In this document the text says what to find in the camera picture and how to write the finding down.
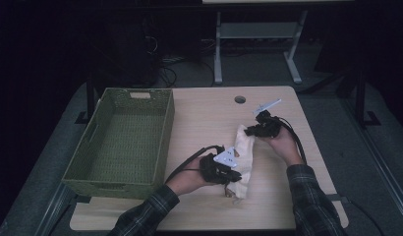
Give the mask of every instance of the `white towel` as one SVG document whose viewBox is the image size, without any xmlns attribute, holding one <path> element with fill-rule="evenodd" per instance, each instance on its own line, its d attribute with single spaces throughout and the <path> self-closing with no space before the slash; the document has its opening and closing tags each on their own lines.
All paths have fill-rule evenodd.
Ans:
<svg viewBox="0 0 403 236">
<path fill-rule="evenodd" d="M 236 158 L 238 166 L 233 170 L 238 171 L 242 175 L 242 179 L 238 182 L 231 182 L 226 188 L 226 196 L 233 198 L 233 204 L 238 204 L 247 197 L 248 185 L 251 178 L 251 170 L 253 168 L 253 146 L 255 137 L 247 136 L 245 131 L 247 127 L 240 125 L 235 140 L 235 151 L 239 157 Z"/>
</svg>

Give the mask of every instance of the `dark background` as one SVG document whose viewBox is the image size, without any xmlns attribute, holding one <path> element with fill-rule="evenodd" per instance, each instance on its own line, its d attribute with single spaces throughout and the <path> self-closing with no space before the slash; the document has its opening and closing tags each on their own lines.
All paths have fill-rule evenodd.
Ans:
<svg viewBox="0 0 403 236">
<path fill-rule="evenodd" d="M 87 6 L 93 1 L 79 2 Z M 325 41 L 317 70 L 336 73 L 352 65 L 364 71 L 403 125 L 403 1 L 369 2 L 311 12 L 302 40 Z M 156 28 L 165 53 L 176 50 L 195 59 L 199 39 L 214 33 L 205 26 L 214 23 L 211 12 L 159 14 L 160 24 L 143 29 L 146 14 L 128 15 L 107 17 L 57 0 L 0 0 L 0 224 L 67 103 L 87 78 L 100 78 L 94 82 L 99 88 L 149 87 L 158 62 L 145 53 L 148 30 Z M 135 46 L 114 35 L 121 29 L 138 35 Z M 192 37 L 184 37 L 183 31 Z M 122 49 L 133 53 L 128 57 Z"/>
</svg>

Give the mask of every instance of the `plaid shirt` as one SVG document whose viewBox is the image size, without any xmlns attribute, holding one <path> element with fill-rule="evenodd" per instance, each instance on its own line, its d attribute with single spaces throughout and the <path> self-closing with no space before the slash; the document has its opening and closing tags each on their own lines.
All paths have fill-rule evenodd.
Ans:
<svg viewBox="0 0 403 236">
<path fill-rule="evenodd" d="M 296 235 L 346 235 L 336 209 L 320 189 L 311 167 L 292 165 L 287 168 L 287 176 L 294 205 Z M 174 192 L 164 185 L 143 204 L 123 213 L 108 236 L 153 235 L 159 222 L 179 202 Z"/>
</svg>

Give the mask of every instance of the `wooden table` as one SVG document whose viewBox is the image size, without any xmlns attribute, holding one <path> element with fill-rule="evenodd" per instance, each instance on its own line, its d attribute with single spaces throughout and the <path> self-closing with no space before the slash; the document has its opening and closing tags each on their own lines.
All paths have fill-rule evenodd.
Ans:
<svg viewBox="0 0 403 236">
<path fill-rule="evenodd" d="M 174 88 L 175 118 L 165 176 L 203 147 L 234 145 L 240 124 L 255 125 L 253 111 L 261 103 L 282 101 L 268 109 L 285 118 L 298 134 L 308 160 L 327 194 L 336 194 L 316 140 L 296 93 L 290 87 Z M 244 96 L 238 104 L 235 96 Z M 254 144 L 254 162 L 248 197 L 238 205 L 224 197 L 223 186 L 200 188 L 181 196 L 180 203 L 159 224 L 159 230 L 293 229 L 291 194 L 284 162 L 260 140 Z M 77 204 L 71 227 L 74 230 L 109 230 L 118 216 L 142 201 L 92 198 Z M 348 218 L 340 202 L 333 202 L 342 226 Z"/>
</svg>

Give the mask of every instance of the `woven basket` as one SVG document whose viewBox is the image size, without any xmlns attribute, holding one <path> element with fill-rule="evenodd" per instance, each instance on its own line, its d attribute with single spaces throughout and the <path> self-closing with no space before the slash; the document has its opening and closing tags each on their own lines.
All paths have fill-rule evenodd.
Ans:
<svg viewBox="0 0 403 236">
<path fill-rule="evenodd" d="M 63 183 L 82 196 L 146 199 L 163 184 L 173 120 L 171 89 L 107 88 Z"/>
</svg>

